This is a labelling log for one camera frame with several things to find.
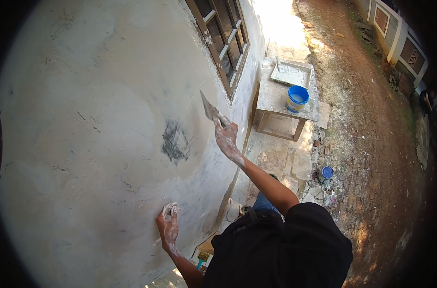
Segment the denim pants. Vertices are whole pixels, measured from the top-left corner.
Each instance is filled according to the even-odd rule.
[[[257,195],[257,199],[253,205],[253,209],[270,209],[279,213],[276,207],[274,207],[273,204],[271,204],[270,201],[268,201],[265,195],[263,195],[261,192],[259,192]]]

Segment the trowel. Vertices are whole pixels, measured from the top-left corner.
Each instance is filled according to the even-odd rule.
[[[217,124],[220,123],[223,128],[229,126],[231,121],[220,113],[215,106],[209,103],[201,90],[199,90],[199,92],[201,93],[202,103],[204,104],[205,116]]]

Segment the white paint tray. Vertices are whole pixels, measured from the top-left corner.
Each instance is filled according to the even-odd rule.
[[[310,87],[311,74],[311,68],[298,65],[295,61],[288,62],[277,59],[271,79],[291,86],[298,85],[308,89]]]

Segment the bucket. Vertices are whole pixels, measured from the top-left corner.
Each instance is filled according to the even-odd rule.
[[[308,91],[302,86],[292,86],[287,92],[289,97],[287,97],[286,107],[290,112],[298,113],[303,109],[303,106],[308,102],[310,96]]]
[[[334,171],[329,166],[324,166],[321,168],[321,171],[319,171],[317,175],[317,179],[321,184],[326,184],[331,179],[332,175],[334,174]]]

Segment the hand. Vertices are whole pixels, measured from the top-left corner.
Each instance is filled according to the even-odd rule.
[[[172,206],[170,221],[165,218],[165,209],[166,207],[164,207],[156,217],[156,224],[158,225],[159,235],[161,236],[162,248],[166,252],[177,253],[177,248],[175,247],[175,240],[178,236],[177,206]]]
[[[215,140],[218,147],[226,157],[243,168],[244,157],[236,147],[237,133],[238,125],[236,123],[231,123],[225,128],[222,128],[220,124],[215,125]]]

